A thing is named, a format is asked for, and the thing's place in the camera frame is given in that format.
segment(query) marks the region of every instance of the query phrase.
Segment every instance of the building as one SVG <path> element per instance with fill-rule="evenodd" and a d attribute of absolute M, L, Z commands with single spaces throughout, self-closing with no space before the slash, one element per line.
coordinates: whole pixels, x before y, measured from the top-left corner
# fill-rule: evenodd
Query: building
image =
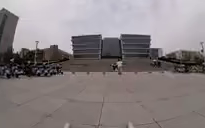
<path fill-rule="evenodd" d="M 150 54 L 150 36 L 122 34 L 122 58 L 128 57 L 149 57 Z"/>
<path fill-rule="evenodd" d="M 0 54 L 13 49 L 18 17 L 6 9 L 0 10 Z"/>
<path fill-rule="evenodd" d="M 73 36 L 73 55 L 75 59 L 149 57 L 150 41 L 149 35 L 104 39 L 101 35 Z"/>
<path fill-rule="evenodd" d="M 68 60 L 72 57 L 71 54 L 58 48 L 58 45 L 51 45 L 50 48 L 42 49 L 44 51 L 43 60 L 57 61 L 57 60 Z"/>
<path fill-rule="evenodd" d="M 182 60 L 182 61 L 196 61 L 202 59 L 203 56 L 199 51 L 178 50 L 166 55 L 167 58 Z"/>
<path fill-rule="evenodd" d="M 26 60 L 34 61 L 36 50 L 29 50 L 26 48 L 22 48 L 20 51 L 20 58 Z M 58 60 L 69 60 L 72 58 L 70 53 L 67 53 L 58 48 L 58 45 L 51 45 L 50 48 L 45 49 L 37 49 L 37 62 L 42 61 L 58 61 Z"/>
<path fill-rule="evenodd" d="M 101 35 L 73 36 L 72 46 L 74 58 L 100 59 Z"/>
<path fill-rule="evenodd" d="M 121 58 L 121 57 L 122 57 L 122 51 L 121 51 L 121 42 L 119 38 L 104 38 L 102 43 L 102 58 Z"/>
<path fill-rule="evenodd" d="M 20 51 L 20 58 L 24 58 L 30 52 L 27 48 L 22 48 Z"/>
<path fill-rule="evenodd" d="M 159 58 L 163 56 L 162 48 L 150 48 L 150 57 L 153 59 Z"/>

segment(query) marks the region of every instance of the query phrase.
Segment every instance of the overcast sky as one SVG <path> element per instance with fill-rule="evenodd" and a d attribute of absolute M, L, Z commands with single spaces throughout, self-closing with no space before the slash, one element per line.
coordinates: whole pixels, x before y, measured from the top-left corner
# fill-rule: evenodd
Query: overcast sky
<path fill-rule="evenodd" d="M 150 34 L 165 52 L 198 50 L 205 42 L 205 0 L 0 0 L 20 17 L 15 50 L 58 44 L 72 52 L 71 36 Z"/>

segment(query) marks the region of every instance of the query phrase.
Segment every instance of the staircase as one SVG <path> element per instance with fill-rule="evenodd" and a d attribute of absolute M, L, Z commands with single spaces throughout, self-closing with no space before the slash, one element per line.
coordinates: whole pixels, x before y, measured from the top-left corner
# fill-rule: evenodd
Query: staircase
<path fill-rule="evenodd" d="M 112 72 L 110 65 L 117 62 L 117 59 L 101 60 L 69 60 L 62 63 L 64 71 L 71 72 Z M 123 60 L 124 72 L 145 72 L 167 70 L 166 64 L 162 68 L 150 66 L 151 60 L 148 58 L 130 58 Z"/>

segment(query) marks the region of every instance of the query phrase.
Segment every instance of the tall building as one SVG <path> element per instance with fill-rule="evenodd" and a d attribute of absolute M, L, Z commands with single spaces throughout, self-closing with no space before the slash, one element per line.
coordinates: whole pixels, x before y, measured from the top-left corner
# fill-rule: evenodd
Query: tall building
<path fill-rule="evenodd" d="M 163 56 L 162 48 L 150 48 L 150 57 L 153 59 L 159 58 Z"/>
<path fill-rule="evenodd" d="M 73 36 L 72 46 L 74 58 L 100 59 L 101 44 L 101 35 Z"/>
<path fill-rule="evenodd" d="M 149 57 L 150 36 L 122 34 L 122 58 L 128 57 Z"/>
<path fill-rule="evenodd" d="M 150 36 L 122 34 L 120 38 L 101 35 L 73 36 L 75 59 L 149 57 Z"/>
<path fill-rule="evenodd" d="M 18 17 L 6 9 L 0 10 L 0 54 L 13 49 Z"/>
<path fill-rule="evenodd" d="M 104 38 L 102 43 L 102 58 L 121 58 L 121 57 L 122 57 L 122 51 L 121 51 L 121 42 L 119 38 Z"/>

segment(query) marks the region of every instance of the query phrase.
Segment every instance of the lamp post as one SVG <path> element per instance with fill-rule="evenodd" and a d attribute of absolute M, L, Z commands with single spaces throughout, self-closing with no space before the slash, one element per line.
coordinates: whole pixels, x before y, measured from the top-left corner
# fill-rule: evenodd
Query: lamp post
<path fill-rule="evenodd" d="M 37 48 L 38 48 L 39 41 L 35 41 L 35 43 L 36 43 L 36 49 L 34 55 L 34 63 L 37 64 Z"/>
<path fill-rule="evenodd" d="M 204 42 L 200 42 L 200 44 L 201 44 L 201 47 L 202 47 L 201 52 L 202 52 L 202 54 L 204 56 L 204 67 L 205 67 L 205 48 L 204 48 Z"/>

